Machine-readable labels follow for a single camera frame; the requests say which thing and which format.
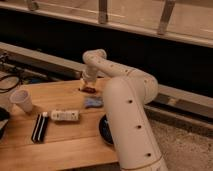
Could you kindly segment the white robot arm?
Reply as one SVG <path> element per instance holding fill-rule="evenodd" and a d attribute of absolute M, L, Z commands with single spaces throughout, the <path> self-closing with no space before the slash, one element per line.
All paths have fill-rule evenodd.
<path fill-rule="evenodd" d="M 103 49 L 83 53 L 85 88 L 101 71 L 110 77 L 103 89 L 109 129 L 122 171 L 168 171 L 146 116 L 144 105 L 158 94 L 154 76 L 137 68 L 107 60 Z"/>

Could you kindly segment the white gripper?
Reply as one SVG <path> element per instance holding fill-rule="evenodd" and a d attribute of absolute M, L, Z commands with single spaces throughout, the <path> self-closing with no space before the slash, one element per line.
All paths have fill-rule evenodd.
<path fill-rule="evenodd" d="M 89 87 L 95 89 L 97 73 L 98 69 L 96 67 L 87 65 L 82 72 L 82 79 L 80 79 L 80 88 L 84 88 L 86 86 L 86 83 L 89 83 Z"/>

